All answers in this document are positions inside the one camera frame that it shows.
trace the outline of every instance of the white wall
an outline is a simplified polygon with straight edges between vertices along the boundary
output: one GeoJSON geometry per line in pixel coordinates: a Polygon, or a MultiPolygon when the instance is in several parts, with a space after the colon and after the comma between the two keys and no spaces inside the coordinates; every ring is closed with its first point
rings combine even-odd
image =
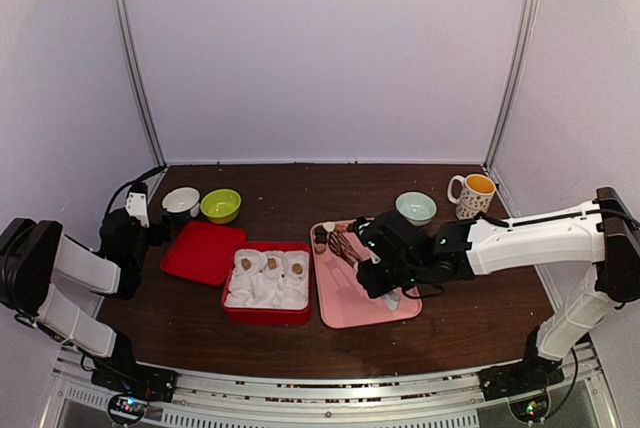
{"type": "MultiPolygon", "coordinates": [[[[592,199],[611,185],[640,217],[640,0],[541,0],[497,160],[525,214],[592,199]]],[[[585,267],[551,268],[566,294],[585,267]]],[[[640,426],[640,304],[594,332],[626,427],[640,426]]]]}
{"type": "Polygon", "coordinates": [[[170,162],[480,161],[522,0],[127,0],[170,162]]]}
{"type": "MultiPolygon", "coordinates": [[[[112,2],[0,0],[0,13],[0,229],[55,219],[97,246],[113,190],[152,166],[112,2]]],[[[33,426],[58,347],[4,307],[0,340],[0,424],[33,426]]]]}

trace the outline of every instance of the white bowl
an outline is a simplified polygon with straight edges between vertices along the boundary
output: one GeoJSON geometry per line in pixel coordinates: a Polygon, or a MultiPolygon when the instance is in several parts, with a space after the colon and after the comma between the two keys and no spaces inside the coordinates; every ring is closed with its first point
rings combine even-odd
{"type": "Polygon", "coordinates": [[[190,212],[192,217],[198,216],[200,208],[200,193],[195,188],[185,186],[173,190],[162,200],[162,207],[169,213],[179,214],[186,211],[190,212]]]}
{"type": "Polygon", "coordinates": [[[409,191],[396,198],[396,210],[413,226],[424,226],[436,216],[438,208],[431,197],[409,191]]]}

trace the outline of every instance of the mug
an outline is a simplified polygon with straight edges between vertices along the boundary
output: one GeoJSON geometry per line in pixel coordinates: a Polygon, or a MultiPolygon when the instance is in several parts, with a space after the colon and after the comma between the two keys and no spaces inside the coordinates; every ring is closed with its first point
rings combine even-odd
{"type": "Polygon", "coordinates": [[[200,193],[195,188],[173,190],[162,200],[162,208],[178,225],[186,225],[200,212],[200,193]]]}
{"type": "Polygon", "coordinates": [[[449,181],[447,196],[449,201],[456,206],[456,217],[459,220],[473,218],[479,211],[485,213],[489,209],[493,195],[496,193],[496,185],[484,175],[456,175],[449,181]],[[462,192],[458,198],[453,196],[453,184],[459,181],[462,184],[462,192]]]}

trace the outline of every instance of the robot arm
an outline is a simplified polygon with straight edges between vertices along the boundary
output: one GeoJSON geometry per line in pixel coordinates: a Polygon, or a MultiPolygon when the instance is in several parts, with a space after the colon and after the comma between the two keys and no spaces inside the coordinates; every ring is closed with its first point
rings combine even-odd
{"type": "Polygon", "coordinates": [[[94,361],[94,384],[170,401],[176,373],[138,364],[126,335],[84,313],[51,281],[55,271],[94,293],[133,297],[148,247],[169,237],[167,225],[149,224],[141,179],[130,183],[125,207],[106,214],[97,253],[64,235],[60,223],[14,219],[0,235],[0,303],[22,324],[75,344],[94,361]]]}
{"type": "Polygon", "coordinates": [[[353,230],[378,258],[358,266],[358,281],[371,298],[419,284],[442,292],[447,282],[517,266],[591,263],[558,312],[530,334],[523,361],[481,372],[486,399],[562,381],[559,365],[573,345],[619,303],[640,298],[637,222],[612,188],[600,188],[593,202],[555,213],[446,223],[433,237],[396,212],[360,218],[353,230]]]}

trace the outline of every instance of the dark brown tabletop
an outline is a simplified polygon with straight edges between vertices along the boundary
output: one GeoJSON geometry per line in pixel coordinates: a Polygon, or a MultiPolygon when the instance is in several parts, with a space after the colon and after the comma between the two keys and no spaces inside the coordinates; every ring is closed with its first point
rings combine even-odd
{"type": "MultiPolygon", "coordinates": [[[[422,191],[438,205],[431,230],[454,219],[446,197],[455,174],[479,166],[255,165],[176,166],[151,202],[180,186],[204,196],[217,188],[242,195],[232,226],[252,241],[305,241],[318,222],[376,215],[397,195],[422,191]]],[[[506,216],[496,198],[490,214],[506,216]]],[[[444,295],[423,301],[413,320],[334,330],[323,324],[313,290],[311,321],[302,327],[241,325],[221,306],[222,288],[160,271],[169,249],[151,248],[132,301],[106,299],[99,320],[133,341],[140,361],[207,372],[263,377],[361,378],[430,373],[508,361],[522,356],[527,334],[551,314],[532,267],[452,282],[444,295]]]]}

